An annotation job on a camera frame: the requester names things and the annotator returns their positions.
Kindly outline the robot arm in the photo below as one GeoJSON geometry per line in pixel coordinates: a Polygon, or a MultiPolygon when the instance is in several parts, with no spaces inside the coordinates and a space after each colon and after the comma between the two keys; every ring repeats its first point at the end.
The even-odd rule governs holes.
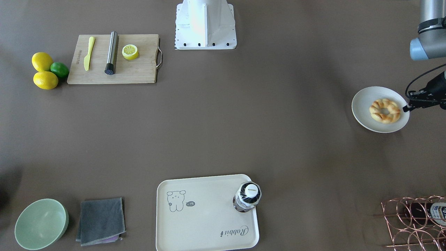
{"type": "MultiPolygon", "coordinates": [[[[411,40],[409,52],[414,61],[443,58],[446,56],[446,3],[444,0],[421,0],[418,37],[411,40]]],[[[445,109],[446,80],[445,72],[430,80],[419,91],[406,88],[408,105],[404,112],[417,108],[439,105],[445,109]]]]}

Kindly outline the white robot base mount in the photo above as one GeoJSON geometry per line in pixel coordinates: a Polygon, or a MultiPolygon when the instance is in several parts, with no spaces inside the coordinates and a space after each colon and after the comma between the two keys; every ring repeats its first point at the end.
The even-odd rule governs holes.
{"type": "Polygon", "coordinates": [[[176,6],[174,48],[231,50],[237,46],[234,8],[226,0],[184,0],[176,6]]]}

